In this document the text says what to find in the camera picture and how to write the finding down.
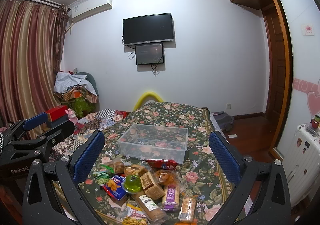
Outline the green pea snack packet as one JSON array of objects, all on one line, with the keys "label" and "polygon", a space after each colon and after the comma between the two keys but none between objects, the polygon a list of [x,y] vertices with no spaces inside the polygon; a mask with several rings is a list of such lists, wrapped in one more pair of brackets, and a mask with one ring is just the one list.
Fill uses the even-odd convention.
[{"label": "green pea snack packet", "polygon": [[94,178],[97,180],[97,184],[99,186],[103,186],[106,183],[108,183],[108,181],[110,180],[110,178],[112,177],[111,174],[109,174],[107,171],[97,171],[97,172],[93,172],[93,176]]}]

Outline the blue chip bag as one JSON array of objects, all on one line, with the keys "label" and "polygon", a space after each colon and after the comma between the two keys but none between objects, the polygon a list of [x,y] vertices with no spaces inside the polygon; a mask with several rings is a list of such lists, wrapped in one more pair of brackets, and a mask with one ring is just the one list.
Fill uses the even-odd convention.
[{"label": "blue chip bag", "polygon": [[124,176],[114,175],[103,185],[103,189],[108,196],[120,201],[127,195],[127,192],[123,189],[124,181]]}]

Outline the orange wafer biscuit pack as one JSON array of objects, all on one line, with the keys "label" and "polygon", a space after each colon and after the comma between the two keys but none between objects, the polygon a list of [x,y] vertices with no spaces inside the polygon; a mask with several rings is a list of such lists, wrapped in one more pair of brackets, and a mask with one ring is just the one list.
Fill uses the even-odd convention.
[{"label": "orange wafer biscuit pack", "polygon": [[182,222],[192,222],[194,219],[196,198],[184,196],[178,219]]}]

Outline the clear bag bread with barcode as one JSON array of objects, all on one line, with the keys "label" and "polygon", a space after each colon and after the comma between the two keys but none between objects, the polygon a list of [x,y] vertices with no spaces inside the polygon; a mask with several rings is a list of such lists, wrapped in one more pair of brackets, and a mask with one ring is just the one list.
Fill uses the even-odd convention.
[{"label": "clear bag bread with barcode", "polygon": [[104,165],[100,165],[102,168],[106,169],[107,172],[111,174],[123,174],[126,167],[131,166],[131,163],[125,161],[124,159],[114,159]]}]

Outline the purple label cracker pack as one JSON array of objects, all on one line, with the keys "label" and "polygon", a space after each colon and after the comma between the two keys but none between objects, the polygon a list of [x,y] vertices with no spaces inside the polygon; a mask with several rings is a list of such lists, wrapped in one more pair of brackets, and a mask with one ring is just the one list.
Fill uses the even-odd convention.
[{"label": "purple label cracker pack", "polygon": [[175,211],[180,204],[180,187],[176,184],[166,185],[164,192],[162,208],[165,211]]}]

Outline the green jelly cup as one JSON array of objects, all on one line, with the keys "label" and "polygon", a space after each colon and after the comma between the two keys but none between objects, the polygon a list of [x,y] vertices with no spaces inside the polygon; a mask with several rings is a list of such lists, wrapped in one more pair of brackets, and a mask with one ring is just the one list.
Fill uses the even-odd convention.
[{"label": "green jelly cup", "polygon": [[142,190],[142,184],[139,176],[128,175],[123,182],[123,188],[130,194],[136,194]]}]

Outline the red snack bag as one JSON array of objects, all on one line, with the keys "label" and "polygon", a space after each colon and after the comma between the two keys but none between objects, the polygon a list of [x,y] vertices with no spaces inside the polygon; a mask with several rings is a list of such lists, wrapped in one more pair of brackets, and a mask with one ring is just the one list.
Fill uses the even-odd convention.
[{"label": "red snack bag", "polygon": [[145,160],[148,165],[152,168],[156,169],[164,169],[164,170],[175,170],[178,166],[178,163],[174,160],[166,160],[166,159],[149,159]]}]

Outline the brown label cake bar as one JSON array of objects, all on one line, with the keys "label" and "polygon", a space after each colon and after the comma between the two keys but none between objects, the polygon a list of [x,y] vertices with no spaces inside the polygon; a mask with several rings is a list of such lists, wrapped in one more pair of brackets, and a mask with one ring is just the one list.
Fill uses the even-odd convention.
[{"label": "brown label cake bar", "polygon": [[154,180],[152,174],[147,171],[140,177],[140,183],[146,194],[152,200],[158,200],[165,195],[162,187]]}]

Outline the yellow white Koko snack bag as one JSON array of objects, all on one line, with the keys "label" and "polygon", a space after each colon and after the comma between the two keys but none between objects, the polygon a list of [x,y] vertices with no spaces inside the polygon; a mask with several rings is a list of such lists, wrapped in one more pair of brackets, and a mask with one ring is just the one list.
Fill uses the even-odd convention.
[{"label": "yellow white Koko snack bag", "polygon": [[148,219],[139,207],[127,204],[123,213],[122,224],[147,225]]}]

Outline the long green label biscuit pack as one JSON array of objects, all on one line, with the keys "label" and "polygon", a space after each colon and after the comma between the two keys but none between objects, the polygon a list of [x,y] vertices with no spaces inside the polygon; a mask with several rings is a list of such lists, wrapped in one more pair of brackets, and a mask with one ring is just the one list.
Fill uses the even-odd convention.
[{"label": "long green label biscuit pack", "polygon": [[167,219],[166,212],[158,207],[144,191],[133,194],[132,197],[151,223],[162,224]]}]

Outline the grey backpack on floor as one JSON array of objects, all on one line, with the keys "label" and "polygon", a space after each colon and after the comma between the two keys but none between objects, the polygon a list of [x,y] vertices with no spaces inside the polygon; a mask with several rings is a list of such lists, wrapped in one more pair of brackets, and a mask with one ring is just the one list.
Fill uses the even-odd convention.
[{"label": "grey backpack on floor", "polygon": [[224,111],[211,113],[217,125],[223,132],[228,132],[233,129],[234,117]]}]

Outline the golden bread bun pack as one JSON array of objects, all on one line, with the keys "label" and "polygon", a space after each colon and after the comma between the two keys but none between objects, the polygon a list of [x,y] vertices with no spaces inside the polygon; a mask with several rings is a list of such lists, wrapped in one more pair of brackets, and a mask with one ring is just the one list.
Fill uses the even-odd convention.
[{"label": "golden bread bun pack", "polygon": [[131,166],[127,166],[124,168],[124,175],[125,176],[135,175],[135,176],[141,177],[146,172],[148,172],[146,167],[141,166],[141,165],[131,165]]}]

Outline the wooden door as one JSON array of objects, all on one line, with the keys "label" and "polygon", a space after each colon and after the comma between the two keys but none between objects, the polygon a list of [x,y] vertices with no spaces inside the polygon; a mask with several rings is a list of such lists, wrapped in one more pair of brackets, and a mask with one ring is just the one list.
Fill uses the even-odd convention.
[{"label": "wooden door", "polygon": [[266,27],[269,54],[269,86],[266,106],[266,118],[272,123],[274,134],[270,147],[278,142],[287,103],[287,35],[283,25],[283,16],[275,4],[262,9]]}]

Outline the white air conditioner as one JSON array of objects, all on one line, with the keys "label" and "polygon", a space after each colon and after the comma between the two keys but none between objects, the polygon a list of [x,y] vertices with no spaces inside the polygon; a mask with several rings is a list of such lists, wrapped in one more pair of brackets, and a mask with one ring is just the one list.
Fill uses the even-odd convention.
[{"label": "white air conditioner", "polygon": [[72,8],[72,23],[112,9],[112,0],[86,0]]}]

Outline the wall mounted black television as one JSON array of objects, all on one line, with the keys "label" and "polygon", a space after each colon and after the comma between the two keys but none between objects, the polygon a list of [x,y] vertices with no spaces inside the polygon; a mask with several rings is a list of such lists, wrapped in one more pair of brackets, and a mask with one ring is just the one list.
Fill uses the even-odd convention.
[{"label": "wall mounted black television", "polygon": [[174,41],[171,13],[144,15],[123,19],[123,44],[131,46]]}]

